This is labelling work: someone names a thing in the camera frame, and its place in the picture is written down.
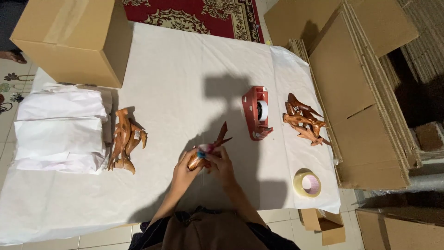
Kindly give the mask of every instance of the foot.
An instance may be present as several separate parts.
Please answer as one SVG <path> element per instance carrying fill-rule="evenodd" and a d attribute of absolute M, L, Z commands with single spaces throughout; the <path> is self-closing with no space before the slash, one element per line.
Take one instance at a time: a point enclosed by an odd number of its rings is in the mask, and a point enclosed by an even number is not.
<path fill-rule="evenodd" d="M 15 54 L 14 52 L 11 51 L 0 51 L 0 58 L 13 60 L 14 62 L 21 64 L 27 63 L 22 54 Z"/>

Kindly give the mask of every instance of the left hand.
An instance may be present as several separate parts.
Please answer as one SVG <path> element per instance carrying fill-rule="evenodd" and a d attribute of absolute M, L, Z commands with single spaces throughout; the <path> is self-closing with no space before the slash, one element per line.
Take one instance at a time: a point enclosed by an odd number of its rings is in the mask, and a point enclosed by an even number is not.
<path fill-rule="evenodd" d="M 182 196 L 188 189 L 196 175 L 202 170 L 202 166 L 198 166 L 193 171 L 188 169 L 188 162 L 191 156 L 195 154 L 197 149 L 183 152 L 179 162 L 174 167 L 173 179 L 171 181 L 170 192 Z"/>

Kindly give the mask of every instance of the packing tape roll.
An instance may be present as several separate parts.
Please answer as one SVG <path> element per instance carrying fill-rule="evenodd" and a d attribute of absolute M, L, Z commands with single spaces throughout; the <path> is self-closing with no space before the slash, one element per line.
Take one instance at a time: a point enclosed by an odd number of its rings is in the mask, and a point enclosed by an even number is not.
<path fill-rule="evenodd" d="M 259 121 L 265 121 L 268 117 L 268 104 L 266 101 L 258 101 L 262 107 L 262 115 L 258 117 Z"/>
<path fill-rule="evenodd" d="M 314 198 L 321 192 L 321 181 L 312 172 L 297 173 L 293 178 L 293 188 L 301 196 Z"/>

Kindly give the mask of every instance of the tile floor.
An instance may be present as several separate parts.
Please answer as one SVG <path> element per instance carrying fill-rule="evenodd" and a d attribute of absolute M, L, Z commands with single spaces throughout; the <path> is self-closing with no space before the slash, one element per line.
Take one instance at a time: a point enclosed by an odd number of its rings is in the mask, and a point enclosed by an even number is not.
<path fill-rule="evenodd" d="M 278 0 L 256 0 L 258 7 L 260 25 L 264 41 L 270 40 L 263 14 L 269 10 Z M 32 75 L 37 66 L 28 58 L 28 63 L 20 65 L 8 60 L 0 59 L 0 93 L 8 102 L 11 93 L 20 92 L 26 96 L 31 90 Z M 10 73 L 20 76 L 19 79 L 8 81 L 4 79 Z M 4 177 L 8 165 L 12 160 L 15 148 L 15 132 L 13 121 L 16 117 L 17 103 L 12 103 L 9 111 L 0 114 L 0 187 L 3 186 Z M 299 220 L 297 209 L 263 210 L 259 214 L 271 228 L 271 230 L 282 237 L 294 241 L 303 250 L 361 250 L 364 249 L 361 231 L 357 223 L 355 209 L 357 199 L 354 190 L 342 189 L 341 192 L 341 215 L 345 225 L 346 242 L 322 246 L 321 234 L 306 231 Z M 0 246 L 0 250 L 126 250 L 128 249 L 131 236 L 139 232 L 138 225 L 119 227 L 79 237 L 51 240 L 46 242 L 25 243 L 15 246 Z"/>

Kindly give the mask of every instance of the red carpet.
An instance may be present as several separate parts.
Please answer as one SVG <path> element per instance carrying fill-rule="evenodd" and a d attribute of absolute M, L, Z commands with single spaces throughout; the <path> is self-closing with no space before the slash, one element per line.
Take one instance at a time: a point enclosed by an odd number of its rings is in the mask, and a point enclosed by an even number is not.
<path fill-rule="evenodd" d="M 255 0 L 122 0 L 128 20 L 264 43 Z"/>

